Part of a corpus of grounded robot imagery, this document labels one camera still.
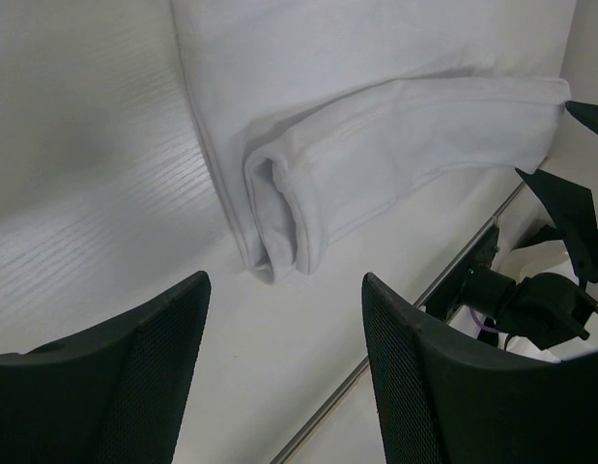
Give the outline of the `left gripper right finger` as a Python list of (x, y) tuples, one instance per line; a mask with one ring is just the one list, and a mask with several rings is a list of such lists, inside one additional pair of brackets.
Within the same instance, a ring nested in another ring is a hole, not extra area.
[(449, 328), (420, 335), (444, 463), (598, 463), (598, 352), (542, 362)]

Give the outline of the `white skirt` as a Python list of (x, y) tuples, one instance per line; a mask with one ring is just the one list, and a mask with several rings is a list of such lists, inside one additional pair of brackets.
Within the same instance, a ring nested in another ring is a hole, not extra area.
[(460, 168), (530, 172), (566, 101), (572, 1), (176, 1), (194, 125), (242, 261), (330, 244)]

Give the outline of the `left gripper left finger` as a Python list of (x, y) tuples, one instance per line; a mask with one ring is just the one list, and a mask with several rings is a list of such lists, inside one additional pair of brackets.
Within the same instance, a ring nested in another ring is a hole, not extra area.
[(0, 463), (170, 463), (203, 337), (200, 271), (28, 353), (0, 355)]

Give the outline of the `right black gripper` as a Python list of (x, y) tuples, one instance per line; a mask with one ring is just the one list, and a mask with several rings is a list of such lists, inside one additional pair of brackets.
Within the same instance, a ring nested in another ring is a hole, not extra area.
[[(575, 275), (598, 283), (598, 225), (592, 192), (541, 169), (518, 175), (561, 233)], [(579, 285), (553, 273), (525, 278), (500, 309), (500, 330), (547, 350), (574, 338), (588, 340), (585, 325), (598, 304)]]

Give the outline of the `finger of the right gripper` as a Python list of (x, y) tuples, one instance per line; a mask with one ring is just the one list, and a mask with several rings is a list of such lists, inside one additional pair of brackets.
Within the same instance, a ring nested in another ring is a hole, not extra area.
[(568, 101), (565, 108), (579, 123), (598, 135), (598, 104)]

